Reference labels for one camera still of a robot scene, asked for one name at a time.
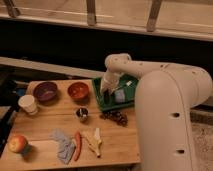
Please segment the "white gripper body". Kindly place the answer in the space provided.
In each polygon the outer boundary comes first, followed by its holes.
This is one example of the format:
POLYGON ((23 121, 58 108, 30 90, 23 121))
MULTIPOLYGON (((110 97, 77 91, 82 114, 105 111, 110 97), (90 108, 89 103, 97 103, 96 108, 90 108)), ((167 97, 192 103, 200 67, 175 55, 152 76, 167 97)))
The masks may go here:
POLYGON ((119 79, 119 74, 107 70, 101 78, 100 92, 104 93, 108 91, 109 93, 113 93, 118 87, 119 79))

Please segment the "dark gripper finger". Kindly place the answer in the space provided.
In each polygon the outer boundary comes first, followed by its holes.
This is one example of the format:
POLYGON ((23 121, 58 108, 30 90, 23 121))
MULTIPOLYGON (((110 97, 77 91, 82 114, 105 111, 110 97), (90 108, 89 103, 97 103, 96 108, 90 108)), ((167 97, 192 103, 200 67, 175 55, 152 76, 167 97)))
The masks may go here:
POLYGON ((103 94, 104 103, 108 104, 110 102, 110 95, 108 91, 105 91, 103 94))

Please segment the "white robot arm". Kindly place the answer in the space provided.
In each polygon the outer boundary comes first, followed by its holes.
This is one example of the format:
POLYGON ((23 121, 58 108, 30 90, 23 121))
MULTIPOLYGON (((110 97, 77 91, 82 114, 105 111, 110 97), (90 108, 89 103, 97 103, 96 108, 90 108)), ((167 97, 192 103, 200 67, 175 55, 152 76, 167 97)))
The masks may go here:
POLYGON ((123 74, 138 79, 135 114, 141 171, 198 171, 190 109, 211 95, 213 79, 203 68, 134 61, 127 53, 105 59, 102 92, 113 92, 123 74))

